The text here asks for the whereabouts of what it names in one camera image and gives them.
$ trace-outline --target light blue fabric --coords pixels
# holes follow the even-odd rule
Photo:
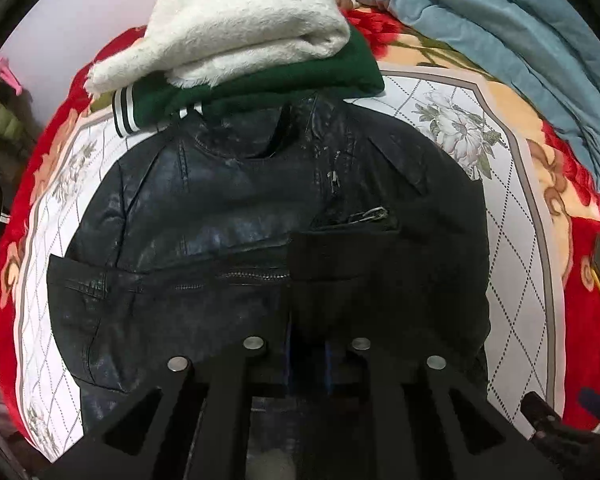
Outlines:
[[[600,41],[566,0],[358,0],[445,41],[525,96],[600,191]]]

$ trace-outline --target silver screw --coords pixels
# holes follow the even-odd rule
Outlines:
[[[443,370],[446,366],[446,359],[439,355],[430,355],[427,357],[427,366],[432,370]]]
[[[169,370],[172,372],[181,372],[187,367],[187,365],[189,365],[189,362],[187,361],[186,357],[172,357],[167,363],[167,368],[169,368]]]
[[[256,335],[252,335],[242,342],[242,346],[244,346],[247,350],[260,350],[264,346],[264,339]]]
[[[357,337],[351,342],[351,346],[355,350],[369,350],[371,348],[371,341],[366,337]]]

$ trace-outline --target white fur garment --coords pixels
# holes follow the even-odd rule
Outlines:
[[[179,87],[214,86],[334,56],[347,41],[335,0],[157,0],[144,38],[93,65],[84,87],[116,90],[155,70]]]

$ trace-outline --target pink plush toy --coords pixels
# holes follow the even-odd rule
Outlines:
[[[9,60],[5,57],[0,57],[0,79],[2,79],[7,85],[13,88],[16,95],[22,94],[22,85],[13,75],[13,72],[9,69]]]

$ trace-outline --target leather jacket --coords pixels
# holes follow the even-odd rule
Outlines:
[[[313,335],[355,305],[401,352],[439,345],[469,370],[490,328],[488,270],[480,181],[408,124],[316,94],[192,111],[132,148],[47,282],[88,429],[152,368],[216,354],[289,296]]]

